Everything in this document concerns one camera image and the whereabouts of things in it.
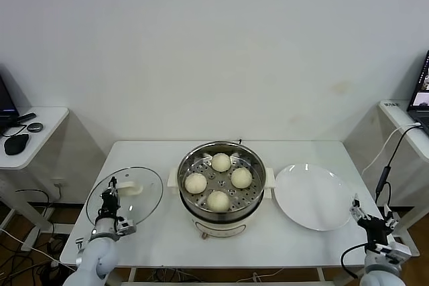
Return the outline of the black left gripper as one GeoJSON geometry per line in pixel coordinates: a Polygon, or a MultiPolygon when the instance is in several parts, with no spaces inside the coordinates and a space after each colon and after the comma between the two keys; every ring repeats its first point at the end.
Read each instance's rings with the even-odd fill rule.
{"type": "Polygon", "coordinates": [[[117,179],[115,176],[112,176],[109,181],[109,187],[101,193],[103,204],[99,209],[99,219],[111,218],[115,220],[117,218],[117,211],[120,208],[120,202],[116,189],[117,179]]]}

